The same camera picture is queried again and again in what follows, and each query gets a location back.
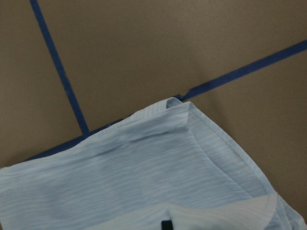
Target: light blue fabric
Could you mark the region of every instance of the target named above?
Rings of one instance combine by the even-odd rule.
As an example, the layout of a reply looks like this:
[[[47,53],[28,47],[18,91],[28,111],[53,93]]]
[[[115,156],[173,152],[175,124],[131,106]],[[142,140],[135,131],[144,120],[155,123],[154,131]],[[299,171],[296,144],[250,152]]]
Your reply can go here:
[[[159,204],[222,207],[274,194],[252,159],[191,102],[166,99],[50,157],[0,170],[4,230],[84,230]],[[269,229],[306,229],[278,199]]]

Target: brown surface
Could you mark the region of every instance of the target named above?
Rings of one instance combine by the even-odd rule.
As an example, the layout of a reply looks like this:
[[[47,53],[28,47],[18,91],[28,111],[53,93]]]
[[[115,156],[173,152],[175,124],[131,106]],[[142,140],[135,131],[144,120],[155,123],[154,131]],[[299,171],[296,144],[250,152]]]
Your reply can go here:
[[[191,101],[262,169],[307,219],[307,51]]]
[[[79,136],[29,1],[0,5],[0,168]]]
[[[305,0],[39,3],[91,130],[307,37]]]

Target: white cloth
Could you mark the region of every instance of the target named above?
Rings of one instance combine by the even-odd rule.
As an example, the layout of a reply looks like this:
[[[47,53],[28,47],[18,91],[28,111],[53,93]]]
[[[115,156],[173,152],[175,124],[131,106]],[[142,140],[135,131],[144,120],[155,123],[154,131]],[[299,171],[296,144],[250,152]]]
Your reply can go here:
[[[138,211],[172,210],[176,219],[187,208],[207,216],[212,208],[273,194],[233,139],[191,102],[170,98],[71,149],[1,169],[0,222],[4,230],[84,230]],[[276,197],[266,229],[307,229]],[[149,220],[142,226],[150,227]],[[185,226],[180,220],[175,230]]]

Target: black object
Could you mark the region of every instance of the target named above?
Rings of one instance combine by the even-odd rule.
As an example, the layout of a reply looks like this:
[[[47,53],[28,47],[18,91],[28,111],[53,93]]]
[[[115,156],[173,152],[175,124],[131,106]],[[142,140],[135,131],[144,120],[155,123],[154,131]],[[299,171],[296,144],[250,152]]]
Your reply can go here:
[[[161,222],[162,230],[174,230],[173,222],[171,220],[163,220]]]

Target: cloth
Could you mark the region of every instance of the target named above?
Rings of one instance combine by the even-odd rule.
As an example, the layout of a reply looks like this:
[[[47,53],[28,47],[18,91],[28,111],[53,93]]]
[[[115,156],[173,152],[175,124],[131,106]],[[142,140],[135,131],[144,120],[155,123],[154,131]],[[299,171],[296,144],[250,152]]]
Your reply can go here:
[[[270,204],[269,214],[260,224],[247,211],[253,229],[307,229],[243,149],[191,102],[176,98],[137,111],[71,149],[0,170],[4,230],[116,229],[112,223],[121,220],[133,229],[136,219],[143,229],[160,229],[164,217],[171,217],[175,230],[192,229],[193,222],[208,229],[201,220],[210,213],[212,226],[226,218],[238,227],[239,215],[227,212],[241,208],[227,207],[253,210],[260,197]],[[130,216],[136,219],[127,221]]]

